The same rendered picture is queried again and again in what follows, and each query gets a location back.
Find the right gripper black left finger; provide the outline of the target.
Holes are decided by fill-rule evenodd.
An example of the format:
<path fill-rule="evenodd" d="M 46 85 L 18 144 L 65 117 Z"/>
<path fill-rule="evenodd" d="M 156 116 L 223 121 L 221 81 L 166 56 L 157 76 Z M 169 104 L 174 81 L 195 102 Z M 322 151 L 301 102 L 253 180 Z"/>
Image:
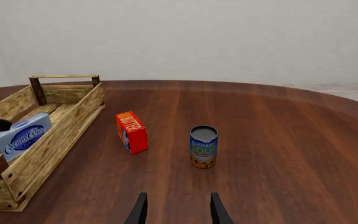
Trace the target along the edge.
<path fill-rule="evenodd" d="M 141 192 L 124 224 L 145 224 L 147 219 L 147 193 Z"/>

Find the red butter box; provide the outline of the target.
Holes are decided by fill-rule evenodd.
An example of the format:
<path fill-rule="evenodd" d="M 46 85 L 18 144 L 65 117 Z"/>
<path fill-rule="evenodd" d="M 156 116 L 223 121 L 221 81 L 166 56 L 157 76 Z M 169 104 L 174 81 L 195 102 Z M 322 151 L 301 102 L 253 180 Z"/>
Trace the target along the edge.
<path fill-rule="evenodd" d="M 137 154 L 149 148 L 146 127 L 133 111 L 117 114 L 116 126 L 118 135 L 130 154 Z"/>

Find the blue alphabet soup tin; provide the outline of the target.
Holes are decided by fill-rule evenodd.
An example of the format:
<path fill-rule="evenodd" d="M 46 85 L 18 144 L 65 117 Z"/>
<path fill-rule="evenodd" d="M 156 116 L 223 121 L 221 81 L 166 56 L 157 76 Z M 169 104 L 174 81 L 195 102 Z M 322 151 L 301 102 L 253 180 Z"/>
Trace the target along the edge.
<path fill-rule="evenodd" d="M 212 126 L 199 125 L 190 130 L 190 162 L 200 169 L 210 169 L 216 163 L 218 131 Z"/>

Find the wooden slat tray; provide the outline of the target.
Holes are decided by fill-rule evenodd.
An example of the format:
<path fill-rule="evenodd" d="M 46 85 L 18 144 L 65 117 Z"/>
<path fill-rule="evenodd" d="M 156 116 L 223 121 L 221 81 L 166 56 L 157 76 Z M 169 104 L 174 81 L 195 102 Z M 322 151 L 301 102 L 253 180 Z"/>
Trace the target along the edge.
<path fill-rule="evenodd" d="M 97 75 L 92 85 L 30 85 L 0 101 L 0 118 L 18 121 L 37 112 L 51 116 L 52 128 L 28 152 L 7 162 L 0 154 L 0 210 L 21 212 L 77 140 L 104 109 Z"/>

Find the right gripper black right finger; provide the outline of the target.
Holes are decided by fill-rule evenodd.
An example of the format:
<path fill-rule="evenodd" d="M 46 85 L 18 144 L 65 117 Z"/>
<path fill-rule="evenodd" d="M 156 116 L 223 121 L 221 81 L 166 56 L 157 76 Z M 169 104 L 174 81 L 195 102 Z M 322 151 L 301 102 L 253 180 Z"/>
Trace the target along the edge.
<path fill-rule="evenodd" d="M 216 192 L 211 194 L 210 210 L 213 224 L 234 224 Z"/>

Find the pale blue cream cheese box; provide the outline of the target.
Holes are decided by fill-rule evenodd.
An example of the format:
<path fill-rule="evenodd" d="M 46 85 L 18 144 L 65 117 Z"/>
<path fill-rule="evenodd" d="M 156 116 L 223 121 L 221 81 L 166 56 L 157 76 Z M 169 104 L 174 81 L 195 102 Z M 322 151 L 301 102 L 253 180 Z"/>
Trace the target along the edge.
<path fill-rule="evenodd" d="M 7 162 L 28 150 L 52 127 L 48 113 L 38 113 L 0 132 L 0 154 Z"/>

